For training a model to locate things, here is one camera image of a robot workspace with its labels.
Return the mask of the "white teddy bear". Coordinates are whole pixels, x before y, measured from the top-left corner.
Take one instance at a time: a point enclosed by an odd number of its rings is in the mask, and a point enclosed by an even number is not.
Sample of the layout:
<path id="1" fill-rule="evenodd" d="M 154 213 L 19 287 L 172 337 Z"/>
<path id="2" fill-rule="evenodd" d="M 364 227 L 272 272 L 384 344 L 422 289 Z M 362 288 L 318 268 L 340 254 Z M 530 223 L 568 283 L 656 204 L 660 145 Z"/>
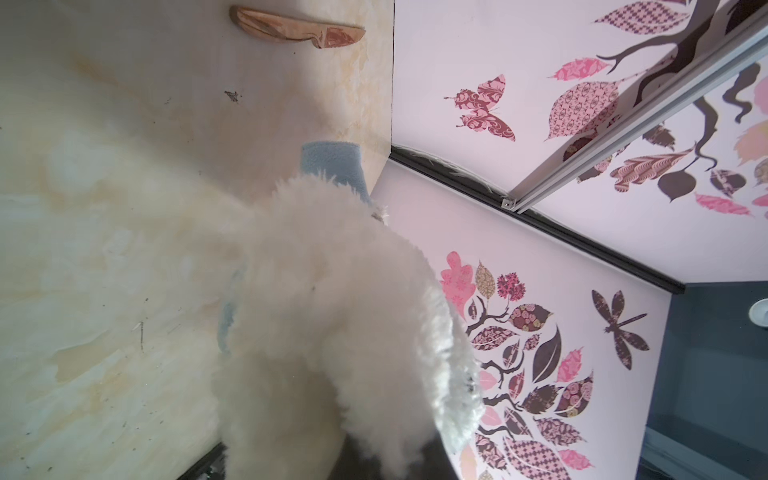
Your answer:
<path id="1" fill-rule="evenodd" d="M 279 184 L 244 235 L 213 378 L 229 479 L 453 479 L 483 413 L 424 254 L 349 186 Z"/>

